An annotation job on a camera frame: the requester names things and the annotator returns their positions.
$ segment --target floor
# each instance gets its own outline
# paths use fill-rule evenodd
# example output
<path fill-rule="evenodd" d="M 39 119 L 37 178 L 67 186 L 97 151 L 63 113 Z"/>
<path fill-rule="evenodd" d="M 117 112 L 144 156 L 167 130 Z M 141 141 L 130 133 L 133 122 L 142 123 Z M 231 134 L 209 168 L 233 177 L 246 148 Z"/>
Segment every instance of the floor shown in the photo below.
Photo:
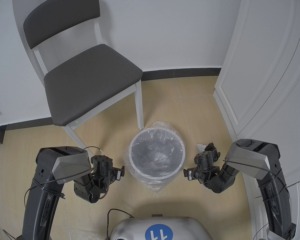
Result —
<path fill-rule="evenodd" d="M 215 144 L 221 152 L 216 163 L 219 166 L 232 143 L 212 95 L 216 80 L 216 76 L 205 76 L 142 82 L 145 127 L 161 120 L 181 134 L 186 146 L 185 168 L 194 167 L 197 143 Z M 121 167 L 124 150 L 139 131 L 134 95 L 117 102 L 75 131 L 87 146 L 100 147 L 113 159 L 115 167 Z M 5 133 L 4 144 L 0 145 L 0 228 L 15 237 L 22 232 L 23 196 L 31 185 L 39 149 L 75 145 L 62 127 L 54 125 Z M 138 218 L 151 214 L 194 217 L 214 240 L 251 239 L 249 206 L 241 173 L 234 185 L 221 194 L 213 193 L 198 181 L 188 181 L 183 173 L 155 193 L 127 171 L 96 204 L 78 198 L 72 182 L 66 183 L 62 192 L 66 200 L 58 203 L 51 231 L 53 240 L 104 240 L 110 208 L 120 208 Z M 126 217 L 111 212 L 109 230 Z"/>

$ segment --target logo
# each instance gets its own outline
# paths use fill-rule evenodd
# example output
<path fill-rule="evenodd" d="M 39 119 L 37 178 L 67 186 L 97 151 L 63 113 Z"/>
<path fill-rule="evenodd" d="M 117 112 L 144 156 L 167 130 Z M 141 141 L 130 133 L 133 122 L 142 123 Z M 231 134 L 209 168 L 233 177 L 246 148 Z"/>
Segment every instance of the logo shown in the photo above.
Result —
<path fill-rule="evenodd" d="M 145 233 L 146 240 L 172 240 L 172 230 L 163 224 L 155 224 L 148 227 Z"/>

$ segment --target gray seat cushion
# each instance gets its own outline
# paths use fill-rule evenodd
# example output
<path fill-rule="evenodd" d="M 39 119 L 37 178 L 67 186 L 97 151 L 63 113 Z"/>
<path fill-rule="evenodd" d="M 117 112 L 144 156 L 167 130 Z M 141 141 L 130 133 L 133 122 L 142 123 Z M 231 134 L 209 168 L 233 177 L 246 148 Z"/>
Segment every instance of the gray seat cushion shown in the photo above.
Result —
<path fill-rule="evenodd" d="M 137 83 L 142 70 L 105 44 L 60 64 L 44 78 L 53 122 L 66 126 Z"/>

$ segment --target chair leg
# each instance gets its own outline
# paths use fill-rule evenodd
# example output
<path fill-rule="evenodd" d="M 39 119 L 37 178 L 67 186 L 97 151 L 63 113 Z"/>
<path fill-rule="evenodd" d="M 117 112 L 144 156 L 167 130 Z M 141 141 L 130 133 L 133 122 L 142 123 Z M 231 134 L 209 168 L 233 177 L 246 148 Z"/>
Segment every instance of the chair leg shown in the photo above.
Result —
<path fill-rule="evenodd" d="M 76 133 L 73 131 L 73 129 L 67 125 L 67 126 L 64 126 L 63 129 L 67 132 L 67 134 L 69 134 L 69 136 L 77 143 L 77 145 L 84 149 L 86 148 L 86 145 L 84 145 L 84 143 L 80 140 L 80 138 L 76 135 Z M 88 151 L 88 156 L 91 158 L 92 156 L 94 156 L 94 154 L 92 154 L 92 152 L 87 149 Z"/>
<path fill-rule="evenodd" d="M 143 101 L 142 101 L 142 83 L 141 80 L 136 84 L 136 91 L 134 92 L 135 108 L 137 116 L 137 125 L 140 130 L 144 128 L 144 117 L 143 117 Z"/>

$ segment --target gray chair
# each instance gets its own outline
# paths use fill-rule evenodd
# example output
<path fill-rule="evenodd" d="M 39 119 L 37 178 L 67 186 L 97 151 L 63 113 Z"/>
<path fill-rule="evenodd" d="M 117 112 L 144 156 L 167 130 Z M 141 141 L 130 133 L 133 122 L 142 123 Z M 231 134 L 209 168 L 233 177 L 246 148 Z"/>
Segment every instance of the gray chair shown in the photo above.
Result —
<path fill-rule="evenodd" d="M 99 0 L 47 0 L 24 21 L 27 43 L 45 75 L 44 87 L 53 122 L 62 126 L 79 147 L 86 147 L 73 131 L 77 126 L 134 92 L 139 129 L 144 128 L 142 70 L 102 43 Z M 84 21 L 93 20 L 97 45 L 51 71 L 39 44 Z"/>

